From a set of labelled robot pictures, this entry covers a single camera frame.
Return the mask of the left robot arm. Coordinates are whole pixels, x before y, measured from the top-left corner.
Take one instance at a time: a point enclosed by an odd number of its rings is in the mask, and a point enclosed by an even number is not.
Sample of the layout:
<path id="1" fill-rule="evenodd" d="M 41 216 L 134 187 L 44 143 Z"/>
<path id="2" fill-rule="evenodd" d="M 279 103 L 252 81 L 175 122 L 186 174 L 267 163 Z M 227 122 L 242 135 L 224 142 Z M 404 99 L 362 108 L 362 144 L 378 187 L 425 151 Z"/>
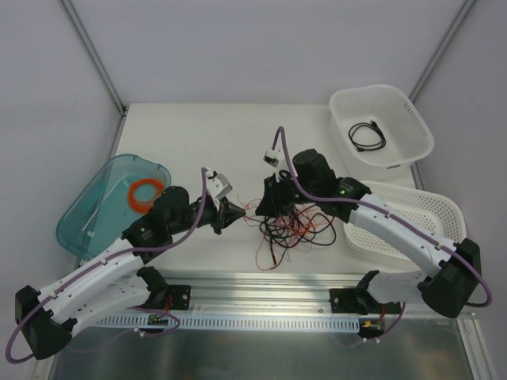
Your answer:
<path id="1" fill-rule="evenodd" d="M 187 287 L 169 285 L 150 262 L 181 244 L 199 227 L 215 234 L 243 218 L 245 211 L 227 197 L 204 194 L 190 202 L 186 189 L 162 191 L 151 209 L 134 221 L 103 253 L 66 277 L 40 290 L 29 285 L 15 294 L 16 333 L 21 333 L 34 359 L 63 350 L 96 321 L 130 308 L 150 313 L 172 307 L 185 310 Z"/>

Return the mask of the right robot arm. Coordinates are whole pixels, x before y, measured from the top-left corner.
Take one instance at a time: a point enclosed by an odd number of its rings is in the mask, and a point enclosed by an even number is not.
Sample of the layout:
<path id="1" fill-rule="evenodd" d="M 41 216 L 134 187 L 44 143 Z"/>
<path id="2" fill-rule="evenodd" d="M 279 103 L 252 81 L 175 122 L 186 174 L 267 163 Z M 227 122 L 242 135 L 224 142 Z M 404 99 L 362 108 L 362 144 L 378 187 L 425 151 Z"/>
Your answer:
<path id="1" fill-rule="evenodd" d="M 364 183 L 336 176 L 314 149 L 300 152 L 290 165 L 281 150 L 267 150 L 263 159 L 275 172 L 264 180 L 257 215 L 287 216 L 295 206 L 312 203 L 325 215 L 380 238 L 417 265 L 415 272 L 368 272 L 354 288 L 339 293 L 339 308 L 365 315 L 389 303 L 424 303 L 441 316 L 456 318 L 468 305 L 481 273 L 475 242 L 456 242 L 411 222 Z"/>

